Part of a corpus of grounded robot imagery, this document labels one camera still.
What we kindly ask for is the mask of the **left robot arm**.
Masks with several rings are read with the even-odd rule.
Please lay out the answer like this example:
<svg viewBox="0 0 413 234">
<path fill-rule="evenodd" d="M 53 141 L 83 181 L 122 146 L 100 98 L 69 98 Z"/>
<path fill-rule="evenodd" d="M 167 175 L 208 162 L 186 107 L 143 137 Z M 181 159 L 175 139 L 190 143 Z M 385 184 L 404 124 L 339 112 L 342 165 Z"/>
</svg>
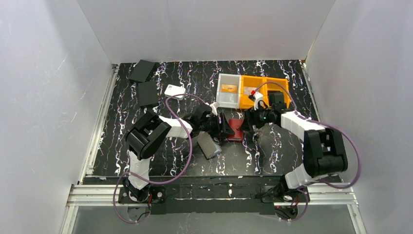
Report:
<svg viewBox="0 0 413 234">
<path fill-rule="evenodd" d="M 217 112 L 214 104 L 201 104 L 183 118 L 166 118 L 149 111 L 142 115 L 126 135 L 130 175 L 124 179 L 127 193 L 138 201 L 150 196 L 150 158 L 168 137 L 195 140 L 204 156 L 210 159 L 222 150 L 219 141 L 243 139 L 243 133 L 235 123 L 241 119 L 227 120 L 224 113 Z"/>
</svg>

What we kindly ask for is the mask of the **yellow right plastic bin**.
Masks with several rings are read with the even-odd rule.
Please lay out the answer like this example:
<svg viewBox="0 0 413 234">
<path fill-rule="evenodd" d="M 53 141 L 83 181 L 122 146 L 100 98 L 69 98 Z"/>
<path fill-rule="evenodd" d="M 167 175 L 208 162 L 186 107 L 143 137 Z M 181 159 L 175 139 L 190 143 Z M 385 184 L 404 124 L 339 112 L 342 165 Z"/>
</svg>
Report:
<svg viewBox="0 0 413 234">
<path fill-rule="evenodd" d="M 264 101 L 266 104 L 269 104 L 269 99 L 268 99 L 268 95 L 271 93 L 275 93 L 276 91 L 280 91 L 283 93 L 284 96 L 284 102 L 287 105 L 287 108 L 290 107 L 290 102 L 291 102 L 291 98 L 289 97 L 289 95 L 287 94 L 286 91 L 289 91 L 289 87 L 288 87 L 288 80 L 285 78 L 270 78 L 270 77 L 266 77 L 263 79 L 263 81 L 266 82 L 271 82 L 265 85 L 266 87 L 266 94 L 264 94 Z"/>
</svg>

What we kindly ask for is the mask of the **white square device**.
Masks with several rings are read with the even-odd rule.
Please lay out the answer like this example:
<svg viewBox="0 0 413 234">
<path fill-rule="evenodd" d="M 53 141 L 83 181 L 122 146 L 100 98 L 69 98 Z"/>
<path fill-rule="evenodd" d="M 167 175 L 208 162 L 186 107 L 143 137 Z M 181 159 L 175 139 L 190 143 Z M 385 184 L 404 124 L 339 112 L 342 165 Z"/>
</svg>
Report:
<svg viewBox="0 0 413 234">
<path fill-rule="evenodd" d="M 185 93 L 186 93 L 186 89 L 183 86 L 176 86 L 172 84 L 169 84 L 164 91 L 165 96 L 172 97 L 173 99 L 177 99 L 177 100 L 183 100 L 184 99 L 183 94 Z"/>
</svg>

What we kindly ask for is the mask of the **silver metal card case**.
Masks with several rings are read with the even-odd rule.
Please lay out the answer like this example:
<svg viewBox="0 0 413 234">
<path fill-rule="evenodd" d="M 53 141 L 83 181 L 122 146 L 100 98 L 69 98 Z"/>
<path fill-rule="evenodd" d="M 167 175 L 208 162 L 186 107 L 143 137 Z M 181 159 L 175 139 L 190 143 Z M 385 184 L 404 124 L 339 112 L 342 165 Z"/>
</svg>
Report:
<svg viewBox="0 0 413 234">
<path fill-rule="evenodd" d="M 197 143 L 206 159 L 211 159 L 222 152 L 220 145 L 207 132 L 199 133 Z"/>
</svg>

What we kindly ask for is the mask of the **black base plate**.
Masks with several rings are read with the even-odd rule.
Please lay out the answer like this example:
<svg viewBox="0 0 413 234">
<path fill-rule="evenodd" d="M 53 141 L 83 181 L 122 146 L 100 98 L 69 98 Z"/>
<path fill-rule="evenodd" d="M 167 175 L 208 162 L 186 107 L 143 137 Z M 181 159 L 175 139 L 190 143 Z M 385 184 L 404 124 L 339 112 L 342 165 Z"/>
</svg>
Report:
<svg viewBox="0 0 413 234">
<path fill-rule="evenodd" d="M 116 202 L 148 208 L 152 215 L 258 213 L 274 215 L 277 206 L 296 208 L 310 200 L 307 189 L 289 189 L 282 176 L 183 176 L 142 190 L 122 180 Z"/>
</svg>

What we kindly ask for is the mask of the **black box far corner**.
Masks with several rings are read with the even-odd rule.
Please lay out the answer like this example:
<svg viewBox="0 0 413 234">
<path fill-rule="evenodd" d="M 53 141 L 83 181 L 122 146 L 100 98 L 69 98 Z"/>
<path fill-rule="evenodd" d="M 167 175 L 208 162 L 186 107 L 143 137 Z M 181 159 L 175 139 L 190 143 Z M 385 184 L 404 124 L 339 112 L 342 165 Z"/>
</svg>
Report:
<svg viewBox="0 0 413 234">
<path fill-rule="evenodd" d="M 141 59 L 136 63 L 134 70 L 129 76 L 129 80 L 136 83 L 146 82 L 153 75 L 157 67 L 157 62 Z"/>
</svg>

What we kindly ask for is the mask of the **silver VIP credit card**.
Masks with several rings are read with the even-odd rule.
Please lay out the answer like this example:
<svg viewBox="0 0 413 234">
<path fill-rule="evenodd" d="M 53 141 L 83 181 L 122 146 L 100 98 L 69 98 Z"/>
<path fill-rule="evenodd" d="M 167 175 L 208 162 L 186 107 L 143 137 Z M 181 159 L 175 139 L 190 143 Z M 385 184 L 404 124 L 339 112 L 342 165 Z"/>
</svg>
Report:
<svg viewBox="0 0 413 234">
<path fill-rule="evenodd" d="M 254 88 L 254 87 L 244 87 L 243 88 L 243 94 L 248 96 L 248 95 L 251 94 L 251 92 L 255 91 L 255 89 L 256 88 Z"/>
</svg>

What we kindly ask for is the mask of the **yellow plastic bin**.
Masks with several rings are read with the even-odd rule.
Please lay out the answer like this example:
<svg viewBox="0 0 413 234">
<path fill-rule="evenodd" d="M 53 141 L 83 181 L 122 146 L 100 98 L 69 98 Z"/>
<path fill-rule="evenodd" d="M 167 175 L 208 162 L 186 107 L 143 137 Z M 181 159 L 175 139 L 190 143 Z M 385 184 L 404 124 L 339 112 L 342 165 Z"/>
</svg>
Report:
<svg viewBox="0 0 413 234">
<path fill-rule="evenodd" d="M 269 104 L 269 99 L 268 99 L 268 95 L 271 93 L 275 93 L 276 91 L 280 91 L 283 93 L 284 96 L 284 102 L 287 105 L 287 108 L 290 107 L 290 102 L 291 102 L 291 98 L 289 97 L 289 95 L 287 94 L 286 91 L 289 91 L 289 87 L 288 87 L 288 80 L 285 78 L 270 78 L 270 77 L 266 77 L 263 79 L 263 81 L 266 82 L 271 82 L 265 85 L 266 87 L 266 94 L 264 94 L 264 101 L 266 104 Z"/>
<path fill-rule="evenodd" d="M 241 97 L 240 97 L 240 109 L 249 109 L 254 106 L 254 101 L 252 101 L 249 96 L 251 92 L 254 91 L 259 85 L 266 82 L 264 77 L 255 76 L 241 76 Z"/>
</svg>

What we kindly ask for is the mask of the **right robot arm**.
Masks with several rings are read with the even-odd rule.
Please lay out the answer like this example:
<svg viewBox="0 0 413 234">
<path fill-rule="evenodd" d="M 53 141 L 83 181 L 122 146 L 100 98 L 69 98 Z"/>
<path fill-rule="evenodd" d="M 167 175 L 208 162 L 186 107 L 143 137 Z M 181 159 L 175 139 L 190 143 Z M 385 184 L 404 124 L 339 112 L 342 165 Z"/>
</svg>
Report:
<svg viewBox="0 0 413 234">
<path fill-rule="evenodd" d="M 298 111 L 287 107 L 284 95 L 277 91 L 271 93 L 269 104 L 263 94 L 252 91 L 248 96 L 254 106 L 245 112 L 245 130 L 261 128 L 273 123 L 288 130 L 303 141 L 303 162 L 293 171 L 282 175 L 279 184 L 259 195 L 295 196 L 297 190 L 313 181 L 326 178 L 348 168 L 348 159 L 342 134 L 332 128 L 323 127 L 303 117 Z"/>
</svg>

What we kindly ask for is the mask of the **yellow middle plastic bin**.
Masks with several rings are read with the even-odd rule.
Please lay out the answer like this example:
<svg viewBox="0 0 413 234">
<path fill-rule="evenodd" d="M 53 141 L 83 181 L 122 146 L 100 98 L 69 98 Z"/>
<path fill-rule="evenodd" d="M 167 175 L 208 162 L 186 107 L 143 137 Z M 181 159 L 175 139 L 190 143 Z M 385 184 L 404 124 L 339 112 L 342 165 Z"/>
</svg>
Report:
<svg viewBox="0 0 413 234">
<path fill-rule="evenodd" d="M 252 101 L 249 96 L 251 92 L 254 91 L 259 85 L 266 82 L 264 77 L 255 76 L 241 76 L 241 97 L 240 97 L 240 109 L 249 109 L 254 106 L 254 101 Z"/>
</svg>

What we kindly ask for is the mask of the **black box near device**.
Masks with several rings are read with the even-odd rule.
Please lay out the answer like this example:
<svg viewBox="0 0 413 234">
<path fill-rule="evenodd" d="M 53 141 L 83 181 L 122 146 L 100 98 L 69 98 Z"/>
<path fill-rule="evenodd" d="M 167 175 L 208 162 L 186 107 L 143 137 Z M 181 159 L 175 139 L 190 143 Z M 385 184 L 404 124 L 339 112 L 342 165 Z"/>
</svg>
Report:
<svg viewBox="0 0 413 234">
<path fill-rule="evenodd" d="M 138 104 L 140 108 L 152 108 L 159 105 L 156 81 L 138 84 Z"/>
</svg>

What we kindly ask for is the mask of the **orange credit card in bin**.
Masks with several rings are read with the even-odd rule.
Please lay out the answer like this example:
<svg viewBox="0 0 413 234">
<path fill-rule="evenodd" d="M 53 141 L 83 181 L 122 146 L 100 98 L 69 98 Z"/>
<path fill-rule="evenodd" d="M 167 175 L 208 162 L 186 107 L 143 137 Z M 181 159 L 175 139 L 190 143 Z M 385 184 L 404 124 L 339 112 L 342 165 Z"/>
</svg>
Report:
<svg viewBox="0 0 413 234">
<path fill-rule="evenodd" d="M 225 93 L 237 93 L 238 86 L 233 84 L 222 84 L 220 91 Z"/>
</svg>

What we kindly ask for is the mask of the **red leather card holder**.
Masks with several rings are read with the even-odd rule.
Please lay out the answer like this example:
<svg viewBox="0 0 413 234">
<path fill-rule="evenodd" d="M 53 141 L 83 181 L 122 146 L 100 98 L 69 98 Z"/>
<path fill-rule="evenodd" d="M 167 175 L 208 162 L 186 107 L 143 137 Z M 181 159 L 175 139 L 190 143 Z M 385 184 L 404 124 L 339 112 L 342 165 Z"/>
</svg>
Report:
<svg viewBox="0 0 413 234">
<path fill-rule="evenodd" d="M 230 142 L 242 142 L 244 138 L 244 133 L 241 130 L 241 126 L 243 123 L 243 119 L 235 119 L 231 118 L 228 123 L 231 129 L 233 130 L 234 134 L 230 135 L 227 139 Z"/>
</svg>

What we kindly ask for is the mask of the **white plastic bin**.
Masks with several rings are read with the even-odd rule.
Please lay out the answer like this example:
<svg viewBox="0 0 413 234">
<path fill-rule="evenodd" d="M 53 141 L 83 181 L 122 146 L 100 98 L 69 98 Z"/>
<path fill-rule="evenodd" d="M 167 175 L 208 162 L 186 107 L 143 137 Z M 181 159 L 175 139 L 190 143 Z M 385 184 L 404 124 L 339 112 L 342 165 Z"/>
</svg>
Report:
<svg viewBox="0 0 413 234">
<path fill-rule="evenodd" d="M 216 93 L 216 102 L 219 107 L 239 109 L 241 77 L 241 75 L 219 74 Z"/>
</svg>

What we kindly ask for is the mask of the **aluminium frame rail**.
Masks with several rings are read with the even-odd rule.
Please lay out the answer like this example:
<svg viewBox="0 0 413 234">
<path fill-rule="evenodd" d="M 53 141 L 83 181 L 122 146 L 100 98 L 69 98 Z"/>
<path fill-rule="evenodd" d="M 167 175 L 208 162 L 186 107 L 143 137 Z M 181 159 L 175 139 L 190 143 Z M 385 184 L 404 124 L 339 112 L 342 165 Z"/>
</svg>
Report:
<svg viewBox="0 0 413 234">
<path fill-rule="evenodd" d="M 366 229 L 358 210 L 358 201 L 353 188 L 337 189 L 325 183 L 314 183 L 305 187 L 309 195 L 310 205 L 347 205 L 353 227 L 357 234 L 365 234 Z M 231 200 L 242 199 L 244 192 L 235 185 L 192 185 L 183 190 L 186 199 L 197 200 Z M 73 185 L 69 192 L 66 204 L 61 234 L 70 234 L 73 231 L 76 215 L 80 206 L 113 206 L 113 198 L 118 198 L 119 190 L 115 185 Z"/>
</svg>

